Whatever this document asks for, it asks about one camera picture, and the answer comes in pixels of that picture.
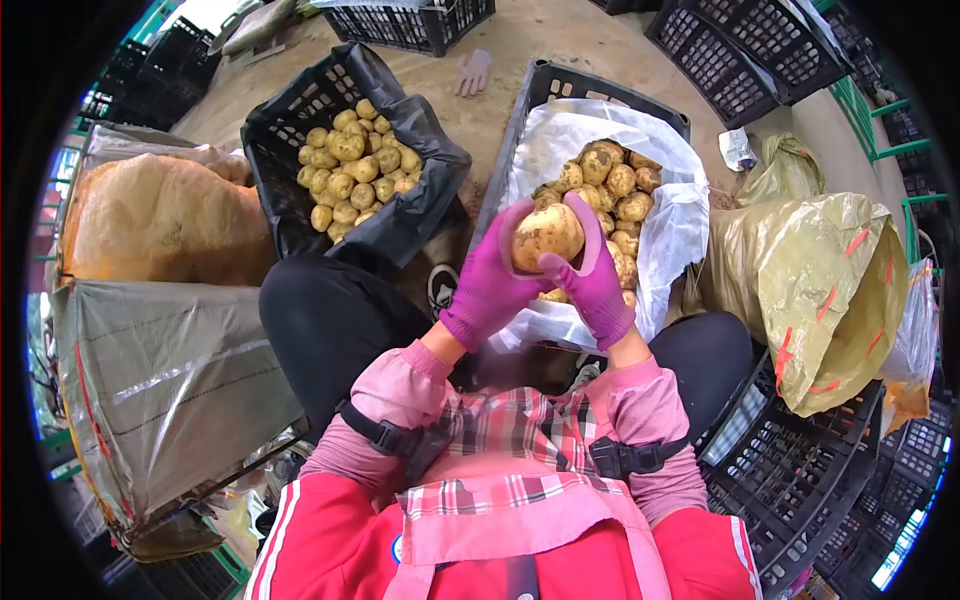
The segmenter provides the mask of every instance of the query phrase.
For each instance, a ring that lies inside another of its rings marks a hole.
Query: woven plastic bag
[[[258,286],[276,261],[255,188],[145,154],[84,173],[62,238],[79,279]]]
[[[938,337],[933,263],[925,258],[910,265],[903,320],[890,354],[880,367],[887,387],[883,406],[892,410],[886,433],[896,431],[910,419],[930,414],[929,388],[937,362]]]
[[[801,200],[825,191],[824,174],[810,150],[793,133],[763,140],[765,169],[754,168],[737,192],[738,208],[772,200]]]
[[[770,348],[786,405],[808,417],[876,376],[900,326],[906,271],[890,212],[859,194],[712,210],[684,312],[736,315]]]

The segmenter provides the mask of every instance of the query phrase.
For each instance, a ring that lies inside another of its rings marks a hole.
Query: potato
[[[564,197],[560,195],[560,192],[545,187],[543,191],[534,197],[534,207],[536,210],[543,210],[551,204],[560,204],[563,201]]]
[[[634,170],[625,164],[617,165],[607,175],[607,189],[614,198],[623,198],[636,189]]]
[[[363,155],[365,138],[362,135],[347,135],[341,133],[333,140],[330,146],[330,154],[341,161],[357,160]]]
[[[403,178],[394,185],[394,191],[398,194],[406,194],[413,188],[417,187],[417,182],[409,178]]]
[[[616,216],[623,221],[643,221],[653,207],[653,198],[644,192],[632,192],[616,203]]]
[[[361,183],[370,183],[380,174],[380,167],[376,163],[376,158],[366,156],[357,161],[353,167],[353,178]]]
[[[663,165],[655,160],[647,158],[639,152],[630,153],[630,166],[634,167],[635,169],[646,167],[648,169],[653,169],[654,171],[659,171],[663,168]]]
[[[584,183],[583,186],[570,191],[577,196],[580,196],[580,200],[589,204],[590,208],[593,209],[593,212],[600,210],[600,193],[597,191],[597,188],[593,187],[589,183]]]
[[[551,290],[547,293],[540,292],[537,294],[537,300],[548,300],[551,302],[560,302],[563,304],[570,304],[570,298],[566,296],[566,292],[560,288],[556,290]]]
[[[317,167],[313,165],[303,165],[300,168],[300,172],[297,173],[297,185],[300,187],[310,187],[310,180],[313,179],[313,174],[317,172]]]
[[[396,187],[396,181],[384,177],[373,184],[373,191],[376,192],[376,198],[380,202],[386,203],[394,196],[394,187]]]
[[[613,168],[613,159],[603,148],[593,148],[580,159],[580,168],[584,171],[584,182],[600,185]]]
[[[350,192],[350,205],[357,210],[370,208],[374,201],[376,201],[376,192],[369,183],[357,183]]]
[[[353,192],[353,177],[346,173],[331,175],[326,181],[326,189],[330,190],[330,195],[337,200],[346,200]]]
[[[610,155],[610,159],[612,161],[611,169],[615,169],[616,167],[623,164],[624,155],[626,155],[627,153],[627,151],[624,150],[623,146],[621,146],[620,144],[617,144],[616,142],[603,140],[603,139],[600,141],[593,142],[590,148],[591,149],[596,148],[596,149],[601,149],[606,151],[607,154]]]
[[[310,164],[318,169],[333,169],[340,164],[340,161],[334,158],[327,148],[318,148],[313,151],[313,158]]]
[[[367,142],[364,144],[363,154],[373,155],[383,148],[383,136],[377,132],[367,133]]]
[[[636,187],[647,194],[653,194],[660,187],[660,172],[650,167],[640,167],[636,170]]]
[[[514,266],[528,273],[542,273],[537,260],[544,252],[553,252],[564,260],[573,260],[584,247],[584,228],[573,209],[566,204],[551,204],[535,210],[516,226],[511,248]]]
[[[565,194],[571,189],[580,187],[584,184],[584,172],[581,170],[579,164],[574,164],[572,162],[565,162],[564,169],[560,173],[560,177],[554,181],[550,181],[546,184],[550,189],[556,190],[561,194]]]
[[[368,121],[372,121],[376,117],[380,116],[380,113],[376,111],[376,108],[373,107],[373,104],[371,104],[370,100],[367,100],[366,98],[357,103],[356,110],[357,116],[359,116],[361,119],[367,119]]]
[[[635,221],[621,221],[620,219],[617,219],[616,222],[613,223],[613,228],[617,231],[626,231],[632,235],[640,235],[640,223]]]
[[[326,130],[322,127],[315,127],[306,135],[306,143],[314,148],[322,148],[326,143]]]
[[[393,129],[390,125],[390,121],[386,119],[382,114],[373,119],[373,130],[380,135],[386,135],[386,133]]]
[[[330,227],[326,228],[326,234],[330,237],[334,244],[339,244],[340,240],[344,239],[344,236],[353,229],[353,223],[337,223],[334,221],[330,224]]]
[[[363,135],[365,137],[367,135],[367,130],[364,129],[364,126],[360,125],[359,121],[350,121],[344,125],[343,132],[349,135]]]
[[[357,116],[357,113],[353,111],[352,108],[344,110],[337,116],[333,117],[333,129],[338,132],[342,132],[344,127],[347,126],[347,123],[354,123],[360,117]]]
[[[624,256],[636,258],[636,252],[640,247],[640,239],[627,231],[614,231],[610,240],[623,252]]]
[[[606,185],[597,185],[597,195],[600,196],[599,209],[604,212],[613,212],[613,205],[616,204],[616,201]]]
[[[423,168],[423,161],[416,152],[403,147],[400,148],[400,168],[407,173],[416,173]]]
[[[310,211],[310,225],[320,233],[326,231],[326,228],[330,227],[330,223],[332,222],[333,208],[317,204],[313,207],[313,210]]]
[[[380,165],[381,173],[392,173],[400,168],[400,150],[392,146],[381,148],[380,152],[373,155],[373,158]]]
[[[606,212],[598,212],[597,219],[600,221],[600,228],[603,230],[605,237],[610,237],[610,234],[613,233],[613,218]]]
[[[297,153],[297,162],[301,165],[306,166],[310,164],[310,159],[313,158],[314,147],[309,144],[300,147],[300,151]]]
[[[333,207],[333,220],[337,223],[350,223],[357,220],[360,211],[353,207],[349,200],[341,200]]]
[[[310,191],[314,194],[322,194],[326,190],[326,182],[330,179],[330,175],[332,174],[326,169],[317,169],[310,180]]]

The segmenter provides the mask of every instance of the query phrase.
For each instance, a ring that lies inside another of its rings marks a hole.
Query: pink glove
[[[573,209],[584,227],[587,240],[583,265],[579,270],[574,269],[552,252],[542,254],[538,263],[543,274],[564,289],[596,338],[597,349],[604,351],[627,333],[635,313],[623,301],[620,279],[607,250],[607,238],[593,210],[573,192],[566,193],[564,203]]]
[[[542,276],[516,275],[511,266],[514,229],[533,210],[534,202],[527,199],[496,215],[464,262],[453,304],[440,312],[441,323],[470,352],[536,300],[537,294],[556,287]]]

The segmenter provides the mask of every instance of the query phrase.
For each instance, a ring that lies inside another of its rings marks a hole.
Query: sneaker
[[[460,277],[450,265],[437,265],[430,272],[430,278],[426,281],[426,298],[434,322],[440,318],[440,311],[453,303],[453,293],[457,291],[459,283]]]

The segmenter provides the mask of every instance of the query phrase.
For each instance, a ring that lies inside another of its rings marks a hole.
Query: white plastic bag
[[[636,259],[636,326],[650,340],[663,329],[670,284],[707,251],[707,174],[693,148],[665,121],[602,100],[562,99],[530,111],[514,155],[504,210],[529,198],[538,185],[554,180],[564,162],[597,139],[612,139],[663,165],[663,185],[640,231]],[[531,302],[490,341],[501,352],[549,340],[570,349],[599,353],[596,340],[576,308],[544,300]]]

